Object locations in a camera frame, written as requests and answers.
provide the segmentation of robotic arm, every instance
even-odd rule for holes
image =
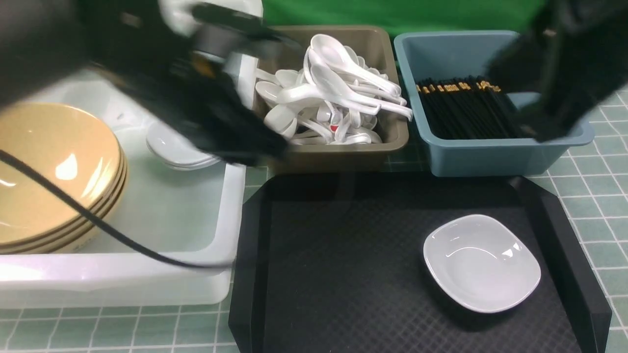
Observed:
[[[293,44],[261,19],[198,1],[1,1],[0,109],[90,67],[198,149],[253,165],[288,143],[223,68],[232,53],[265,58],[281,43]]]
[[[195,0],[0,1],[0,109],[91,67],[198,149],[229,163],[288,143],[240,102],[230,54],[268,57],[288,38],[261,19]],[[541,92],[513,119],[538,141],[565,136],[628,81],[628,2],[548,0],[494,58],[505,91]]]

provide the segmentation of brown plastic bin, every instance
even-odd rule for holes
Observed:
[[[298,41],[303,50],[310,45],[312,36],[322,33],[338,39],[364,57],[366,64],[388,75],[388,79],[399,83],[388,33],[374,26],[277,26],[274,29]],[[284,48],[274,59],[260,60],[258,67],[270,73],[279,69],[300,70],[303,68],[303,53]],[[263,118],[268,106],[257,96],[253,103],[256,114]],[[293,146],[283,161],[269,160],[268,165],[275,174],[282,173],[323,173],[333,171],[379,171],[386,156],[408,142],[408,120],[398,114],[381,111],[375,131],[382,138],[382,144],[353,146]]]

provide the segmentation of black chopsticks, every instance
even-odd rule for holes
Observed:
[[[432,133],[442,139],[506,139],[521,135],[509,117],[517,111],[485,77],[416,84]]]

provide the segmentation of green tile floor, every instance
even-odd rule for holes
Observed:
[[[606,353],[628,352],[628,88],[591,115],[595,142],[570,149],[544,175],[558,195],[609,299]],[[415,137],[386,171],[427,170]],[[270,177],[249,168],[246,195]],[[0,309],[0,347],[32,353],[238,353],[227,327],[229,298],[216,305]]]

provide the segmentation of white bowl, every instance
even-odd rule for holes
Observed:
[[[468,215],[440,226],[425,240],[423,257],[443,291],[479,313],[516,306],[541,280],[530,250],[486,215]]]

